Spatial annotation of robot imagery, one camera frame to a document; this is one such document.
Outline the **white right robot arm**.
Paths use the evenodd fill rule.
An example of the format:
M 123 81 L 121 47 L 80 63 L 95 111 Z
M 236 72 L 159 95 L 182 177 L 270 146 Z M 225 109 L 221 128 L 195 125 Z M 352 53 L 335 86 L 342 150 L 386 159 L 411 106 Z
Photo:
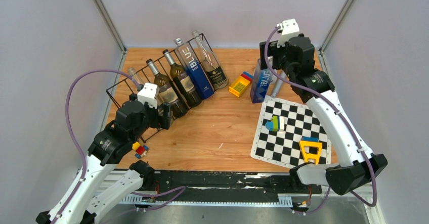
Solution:
M 329 76 L 315 67 L 315 47 L 299 34 L 285 42 L 260 42 L 262 68 L 276 73 L 283 70 L 289 84 L 321 123 L 333 144 L 338 164 L 304 163 L 291 170 L 290 188 L 302 192 L 309 185 L 330 187 L 336 194 L 352 193 L 366 184 L 377 197 L 376 177 L 388 165 L 384 154 L 375 154 L 359 136 L 339 101 Z

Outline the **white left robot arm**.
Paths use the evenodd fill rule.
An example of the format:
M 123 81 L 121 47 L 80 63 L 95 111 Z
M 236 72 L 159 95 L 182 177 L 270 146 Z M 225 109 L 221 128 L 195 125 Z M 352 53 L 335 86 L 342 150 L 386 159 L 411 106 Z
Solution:
M 150 99 L 131 94 L 130 100 L 116 111 L 115 119 L 96 134 L 82 168 L 63 198 L 51 210 L 39 213 L 36 223 L 99 223 L 132 191 L 151 189 L 155 184 L 154 170 L 139 160 L 121 180 L 101 194 L 95 194 L 147 129 L 170 128 L 171 104 L 163 103 L 161 107 L 162 114 L 159 114 L 158 103 L 152 104 Z

